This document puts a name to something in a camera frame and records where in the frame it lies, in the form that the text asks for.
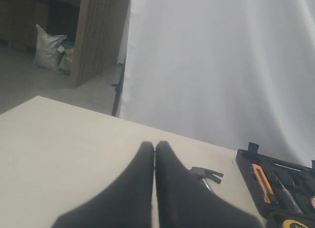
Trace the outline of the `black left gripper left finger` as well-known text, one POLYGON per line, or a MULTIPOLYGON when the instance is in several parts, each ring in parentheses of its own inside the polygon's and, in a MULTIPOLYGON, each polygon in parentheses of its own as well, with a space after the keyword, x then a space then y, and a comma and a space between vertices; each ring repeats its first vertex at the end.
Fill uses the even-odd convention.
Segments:
POLYGON ((55 228, 150 228, 155 152, 141 143, 126 169, 105 190, 59 216, 55 228))

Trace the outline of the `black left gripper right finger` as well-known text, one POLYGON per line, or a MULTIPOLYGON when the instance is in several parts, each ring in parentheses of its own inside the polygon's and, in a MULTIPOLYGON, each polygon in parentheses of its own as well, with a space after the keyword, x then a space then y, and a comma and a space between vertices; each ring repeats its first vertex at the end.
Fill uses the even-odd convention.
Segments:
POLYGON ((253 215, 211 193, 180 162, 167 141, 156 146, 161 228, 260 228, 253 215))

